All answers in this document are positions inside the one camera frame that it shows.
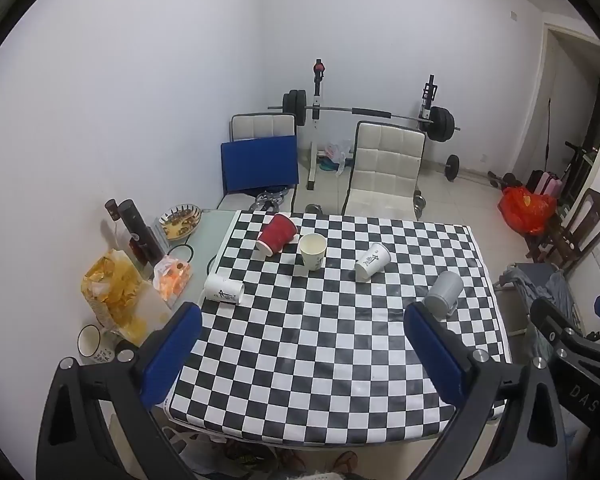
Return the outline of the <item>cream paper cup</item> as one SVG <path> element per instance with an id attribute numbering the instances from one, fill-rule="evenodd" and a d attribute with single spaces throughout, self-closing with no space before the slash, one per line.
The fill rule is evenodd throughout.
<path id="1" fill-rule="evenodd" d="M 309 271 L 317 271 L 322 267 L 327 249 L 327 240 L 321 234 L 310 233 L 299 240 L 299 250 L 303 265 Z"/>

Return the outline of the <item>white paper cup near snacks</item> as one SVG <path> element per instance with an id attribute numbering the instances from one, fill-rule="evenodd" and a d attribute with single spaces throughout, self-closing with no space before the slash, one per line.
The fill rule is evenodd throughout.
<path id="1" fill-rule="evenodd" d="M 240 304 L 244 293 L 243 282 L 224 278 L 219 274 L 209 274 L 204 282 L 204 298 L 212 301 Z"/>

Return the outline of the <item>white paper cup with calligraphy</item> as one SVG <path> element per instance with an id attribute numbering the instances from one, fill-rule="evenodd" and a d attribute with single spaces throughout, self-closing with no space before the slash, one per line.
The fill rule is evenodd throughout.
<path id="1" fill-rule="evenodd" d="M 390 261 L 391 255 L 387 247 L 374 243 L 355 263 L 355 278 L 360 282 L 368 282 L 377 272 L 384 270 Z"/>

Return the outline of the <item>red ribbed paper cup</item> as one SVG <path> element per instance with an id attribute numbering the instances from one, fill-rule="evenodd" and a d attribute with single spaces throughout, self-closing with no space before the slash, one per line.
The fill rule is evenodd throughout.
<path id="1" fill-rule="evenodd" d="M 290 244 L 298 233 L 297 227 L 288 216 L 274 214 L 272 220 L 261 230 L 257 241 L 257 250 L 270 258 Z"/>

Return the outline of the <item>white ceramic mug with dots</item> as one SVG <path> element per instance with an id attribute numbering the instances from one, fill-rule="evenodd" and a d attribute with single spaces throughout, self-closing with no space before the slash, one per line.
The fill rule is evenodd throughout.
<path id="1" fill-rule="evenodd" d="M 76 346 L 81 359 L 87 364 L 104 364 L 116 356 L 116 340 L 106 330 L 88 324 L 80 330 Z"/>

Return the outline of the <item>grey clothes pile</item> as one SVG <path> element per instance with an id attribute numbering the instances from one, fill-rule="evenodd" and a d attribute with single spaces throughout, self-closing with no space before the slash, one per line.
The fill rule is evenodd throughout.
<path id="1" fill-rule="evenodd" d="M 581 323 L 577 314 L 568 282 L 562 270 L 553 263 L 513 263 L 493 283 L 496 292 L 513 289 L 521 296 L 527 312 L 536 298 L 547 299 L 562 315 L 580 330 Z"/>

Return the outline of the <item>yellow snack bag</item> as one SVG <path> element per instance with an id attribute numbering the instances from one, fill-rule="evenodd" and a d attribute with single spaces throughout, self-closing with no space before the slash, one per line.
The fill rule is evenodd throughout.
<path id="1" fill-rule="evenodd" d="M 172 312 L 122 250 L 109 249 L 88 270 L 81 292 L 97 321 L 139 347 L 170 321 Z"/>

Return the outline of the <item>grey ribbed mug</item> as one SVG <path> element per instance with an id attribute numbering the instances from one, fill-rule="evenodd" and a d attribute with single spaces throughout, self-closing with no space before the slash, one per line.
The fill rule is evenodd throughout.
<path id="1" fill-rule="evenodd" d="M 463 280 L 458 274 L 444 271 L 437 277 L 422 302 L 434 318 L 444 321 L 456 311 L 463 289 Z"/>

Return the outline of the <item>dark wooden chair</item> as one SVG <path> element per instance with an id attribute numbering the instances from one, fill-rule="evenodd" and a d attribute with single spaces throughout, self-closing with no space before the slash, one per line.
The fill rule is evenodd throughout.
<path id="1" fill-rule="evenodd" d="M 539 236 L 528 235 L 527 257 L 533 262 L 554 265 L 568 276 L 600 244 L 600 192 L 588 188 L 564 226 L 558 214 L 545 223 Z"/>

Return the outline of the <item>orange snack packet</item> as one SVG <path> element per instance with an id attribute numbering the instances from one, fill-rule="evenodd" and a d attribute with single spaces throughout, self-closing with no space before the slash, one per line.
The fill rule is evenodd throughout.
<path id="1" fill-rule="evenodd" d="M 164 256 L 154 266 L 152 286 L 161 299 L 172 308 L 192 277 L 192 266 L 189 262 Z"/>

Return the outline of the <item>black bottle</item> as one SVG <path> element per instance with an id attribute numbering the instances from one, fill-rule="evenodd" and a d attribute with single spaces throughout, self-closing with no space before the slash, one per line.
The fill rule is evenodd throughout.
<path id="1" fill-rule="evenodd" d="M 153 268 L 161 261 L 164 251 L 130 198 L 122 200 L 120 204 L 110 198 L 104 207 L 114 222 L 117 248 L 123 250 L 132 263 L 143 270 L 146 266 Z"/>

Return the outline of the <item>red plastic bag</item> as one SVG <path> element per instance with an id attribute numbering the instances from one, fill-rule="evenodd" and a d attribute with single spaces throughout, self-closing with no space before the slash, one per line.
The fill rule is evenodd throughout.
<path id="1" fill-rule="evenodd" d="M 524 186 L 510 186 L 498 202 L 505 223 L 520 235 L 544 233 L 548 219 L 556 212 L 557 200 L 529 192 Z"/>

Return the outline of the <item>black white checkered tablecloth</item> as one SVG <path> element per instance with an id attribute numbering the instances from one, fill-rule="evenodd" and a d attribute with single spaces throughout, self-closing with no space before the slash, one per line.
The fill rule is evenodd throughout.
<path id="1" fill-rule="evenodd" d="M 403 312 L 438 275 L 464 284 L 449 329 L 493 359 L 506 330 L 468 226 L 295 214 L 301 234 L 326 237 L 306 270 L 296 244 L 265 258 L 263 212 L 238 211 L 202 265 L 241 281 L 240 304 L 202 300 L 202 331 L 164 401 L 170 419 L 212 434 L 290 445 L 381 444 L 434 436 L 453 416 L 405 337 Z M 374 243 L 391 261 L 368 282 L 354 266 Z"/>

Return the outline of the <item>patterned plate with food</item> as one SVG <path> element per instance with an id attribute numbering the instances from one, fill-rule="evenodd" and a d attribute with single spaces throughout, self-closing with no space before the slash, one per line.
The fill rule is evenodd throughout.
<path id="1" fill-rule="evenodd" d="M 202 209 L 194 204 L 181 204 L 171 208 L 159 218 L 159 224 L 169 242 L 184 240 L 201 222 Z"/>

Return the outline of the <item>white padded chair right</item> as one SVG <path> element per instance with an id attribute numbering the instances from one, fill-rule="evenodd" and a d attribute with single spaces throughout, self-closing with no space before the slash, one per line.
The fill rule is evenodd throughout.
<path id="1" fill-rule="evenodd" d="M 384 122 L 358 122 L 342 214 L 417 220 L 425 135 Z"/>

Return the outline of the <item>white padded chair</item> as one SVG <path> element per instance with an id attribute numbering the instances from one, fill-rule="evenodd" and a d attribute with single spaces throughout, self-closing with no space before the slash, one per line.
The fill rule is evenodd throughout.
<path id="1" fill-rule="evenodd" d="M 236 114 L 230 120 L 230 140 L 227 142 L 268 138 L 269 136 L 295 136 L 297 139 L 294 115 L 287 113 Z M 289 188 L 265 188 L 264 190 L 249 190 L 232 194 L 227 194 L 223 188 L 223 198 L 218 208 L 219 210 L 291 212 L 298 184 Z"/>
<path id="2" fill-rule="evenodd" d="M 417 220 L 425 135 L 384 122 L 358 122 L 342 214 Z"/>

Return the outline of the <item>barbell with black plates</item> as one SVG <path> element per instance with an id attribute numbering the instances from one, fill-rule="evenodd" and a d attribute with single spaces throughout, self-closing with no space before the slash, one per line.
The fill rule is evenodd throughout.
<path id="1" fill-rule="evenodd" d="M 434 142 L 449 141 L 455 133 L 460 132 L 460 127 L 456 124 L 455 117 L 449 110 L 443 107 L 431 107 L 427 117 L 411 117 L 393 114 L 386 110 L 374 110 L 373 108 L 310 105 L 306 102 L 306 92 L 304 90 L 290 90 L 284 93 L 282 104 L 279 106 L 269 106 L 268 110 L 279 110 L 280 112 L 294 115 L 302 126 L 306 123 L 308 116 L 312 120 L 319 120 L 321 112 L 343 113 L 382 119 L 400 119 L 406 122 L 414 122 Z"/>

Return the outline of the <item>white padded chair left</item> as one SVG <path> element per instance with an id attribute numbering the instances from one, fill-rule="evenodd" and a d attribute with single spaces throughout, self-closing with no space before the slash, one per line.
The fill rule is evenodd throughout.
<path id="1" fill-rule="evenodd" d="M 230 120 L 230 140 L 227 142 L 268 138 L 269 136 L 295 136 L 297 139 L 294 115 L 287 113 L 236 114 Z M 264 190 L 249 190 L 232 194 L 227 194 L 223 188 L 223 198 L 218 208 L 219 210 L 291 212 L 298 184 L 289 188 L 265 188 Z"/>

